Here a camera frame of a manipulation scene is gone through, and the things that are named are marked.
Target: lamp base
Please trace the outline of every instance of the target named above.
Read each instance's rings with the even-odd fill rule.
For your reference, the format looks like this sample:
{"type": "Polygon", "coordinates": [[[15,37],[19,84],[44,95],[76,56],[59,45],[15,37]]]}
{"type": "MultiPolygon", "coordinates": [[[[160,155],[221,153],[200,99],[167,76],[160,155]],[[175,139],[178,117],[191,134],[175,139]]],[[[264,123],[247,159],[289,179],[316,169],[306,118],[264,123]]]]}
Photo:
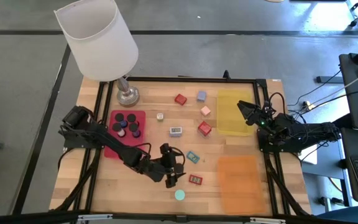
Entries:
{"type": "Polygon", "coordinates": [[[126,92],[119,90],[117,93],[117,100],[121,106],[135,106],[139,101],[139,91],[134,86],[129,86],[126,92]]]}

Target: yellow tray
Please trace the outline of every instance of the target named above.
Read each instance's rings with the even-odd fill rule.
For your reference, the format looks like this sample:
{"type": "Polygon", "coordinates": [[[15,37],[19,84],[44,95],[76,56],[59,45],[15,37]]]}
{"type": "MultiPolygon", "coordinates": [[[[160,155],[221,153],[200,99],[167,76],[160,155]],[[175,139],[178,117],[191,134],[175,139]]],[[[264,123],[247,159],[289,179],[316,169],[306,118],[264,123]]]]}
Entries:
{"type": "Polygon", "coordinates": [[[239,100],[251,101],[250,93],[241,90],[218,91],[218,131],[220,134],[233,136],[248,136],[252,134],[253,127],[246,125],[237,103],[239,100]]]}

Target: translucent orange mat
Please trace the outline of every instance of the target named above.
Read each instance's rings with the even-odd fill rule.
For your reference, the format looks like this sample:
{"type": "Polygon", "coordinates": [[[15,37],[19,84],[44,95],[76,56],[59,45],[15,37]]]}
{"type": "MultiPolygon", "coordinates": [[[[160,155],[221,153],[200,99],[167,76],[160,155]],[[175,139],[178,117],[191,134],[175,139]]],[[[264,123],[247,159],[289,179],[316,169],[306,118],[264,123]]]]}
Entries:
{"type": "Polygon", "coordinates": [[[251,215],[266,212],[255,156],[219,158],[218,181],[226,214],[251,215]]]}

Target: pink cube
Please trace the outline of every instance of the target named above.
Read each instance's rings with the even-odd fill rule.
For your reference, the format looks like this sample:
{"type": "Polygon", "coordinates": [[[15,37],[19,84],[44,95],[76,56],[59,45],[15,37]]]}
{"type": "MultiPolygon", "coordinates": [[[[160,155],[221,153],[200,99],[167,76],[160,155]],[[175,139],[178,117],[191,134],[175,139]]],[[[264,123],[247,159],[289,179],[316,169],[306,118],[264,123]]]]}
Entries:
{"type": "Polygon", "coordinates": [[[209,115],[210,112],[211,112],[211,110],[210,110],[207,106],[204,106],[204,107],[201,109],[201,113],[202,113],[204,116],[209,115]]]}

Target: wooden tabletop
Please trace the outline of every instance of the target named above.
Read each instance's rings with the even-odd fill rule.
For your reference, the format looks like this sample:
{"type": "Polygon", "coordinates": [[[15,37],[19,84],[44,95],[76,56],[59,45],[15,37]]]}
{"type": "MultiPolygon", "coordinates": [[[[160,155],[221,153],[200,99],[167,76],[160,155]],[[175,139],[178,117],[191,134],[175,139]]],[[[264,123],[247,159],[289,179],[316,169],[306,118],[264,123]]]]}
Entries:
{"type": "MultiPolygon", "coordinates": [[[[116,99],[118,89],[113,88],[111,110],[143,110],[146,113],[145,142],[152,144],[152,158],[160,157],[159,147],[167,142],[183,152],[193,151],[204,159],[203,162],[192,164],[188,161],[185,171],[202,176],[202,186],[188,183],[188,178],[179,179],[177,186],[165,188],[165,183],[154,183],[148,177],[136,174],[122,164],[122,161],[100,158],[98,175],[94,189],[92,212],[124,212],[124,213],[176,213],[194,215],[225,215],[221,206],[216,164],[221,156],[253,155],[259,164],[260,179],[264,193],[267,211],[258,215],[271,215],[269,191],[263,154],[259,152],[256,134],[250,136],[224,136],[216,129],[216,97],[218,90],[249,91],[254,101],[253,87],[246,83],[181,83],[181,82],[131,82],[140,92],[138,104],[131,108],[123,108],[116,99]],[[205,90],[207,99],[204,104],[196,102],[197,92],[205,90]],[[182,94],[188,98],[184,106],[174,103],[174,97],[182,94]],[[204,106],[211,109],[211,114],[205,118],[200,113],[204,106]],[[164,114],[164,121],[158,122],[157,113],[164,114]],[[206,139],[197,133],[197,126],[205,120],[213,127],[210,138],[206,139]],[[169,127],[182,126],[183,135],[180,138],[169,137],[169,127]],[[186,192],[186,200],[178,202],[174,193],[178,189],[186,192]]],[[[98,82],[84,78],[77,104],[93,109],[98,92],[98,82]]],[[[268,93],[283,94],[280,80],[267,80],[268,93]]],[[[106,97],[105,87],[102,102],[106,97]]],[[[259,91],[263,102],[262,90],[259,91]]],[[[277,111],[282,111],[280,97],[272,100],[277,111]]],[[[73,190],[78,182],[84,149],[74,149],[62,160],[53,191],[50,208],[59,206],[64,198],[73,190]]],[[[310,205],[303,180],[299,160],[289,153],[281,153],[285,184],[295,200],[310,212],[310,205]]],[[[81,198],[81,208],[85,206],[88,186],[85,186],[81,198]]],[[[276,188],[278,210],[283,213],[279,190],[276,188]]]]}

